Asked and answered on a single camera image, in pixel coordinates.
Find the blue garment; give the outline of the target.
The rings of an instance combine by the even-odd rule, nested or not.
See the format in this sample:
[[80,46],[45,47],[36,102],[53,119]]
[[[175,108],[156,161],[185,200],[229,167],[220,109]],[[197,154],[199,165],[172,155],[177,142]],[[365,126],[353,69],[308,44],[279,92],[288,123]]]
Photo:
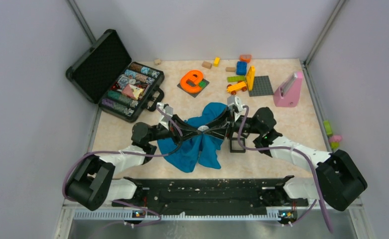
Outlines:
[[[185,122],[198,128],[217,118],[226,107],[223,103],[209,103],[204,107],[200,116],[189,118]],[[204,167],[220,169],[217,151],[221,149],[222,143],[222,139],[201,134],[182,142],[181,147],[175,153],[171,153],[177,148],[171,138],[157,141],[161,153],[169,154],[165,160],[185,173],[192,172],[197,163]]]

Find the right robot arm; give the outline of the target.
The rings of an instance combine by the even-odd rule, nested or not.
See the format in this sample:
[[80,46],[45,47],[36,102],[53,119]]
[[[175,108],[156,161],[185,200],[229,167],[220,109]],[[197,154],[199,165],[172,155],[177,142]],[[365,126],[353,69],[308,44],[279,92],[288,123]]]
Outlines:
[[340,149],[321,151],[290,140],[275,130],[276,120],[268,107],[258,109],[252,117],[248,112],[248,106],[236,111],[226,107],[199,130],[218,138],[234,132],[242,139],[256,134],[253,151],[310,171],[312,178],[290,179],[275,191],[279,204],[289,205],[297,198],[316,199],[320,205],[328,204],[335,210],[344,211],[368,188],[367,181],[347,152]]

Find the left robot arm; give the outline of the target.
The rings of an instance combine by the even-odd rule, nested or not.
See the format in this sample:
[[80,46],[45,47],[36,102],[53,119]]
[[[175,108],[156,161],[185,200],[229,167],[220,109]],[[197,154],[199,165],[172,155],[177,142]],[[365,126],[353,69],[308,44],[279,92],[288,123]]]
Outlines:
[[104,202],[116,200],[125,200],[131,206],[136,206],[142,201],[142,191],[129,179],[114,180],[115,175],[158,157],[152,141],[170,139],[176,147],[163,154],[163,157],[173,156],[183,142],[202,135],[208,129],[210,127],[206,124],[194,126],[182,121],[178,115],[164,114],[157,125],[138,122],[132,128],[130,146],[118,151],[94,151],[83,155],[64,179],[63,196],[91,211]]

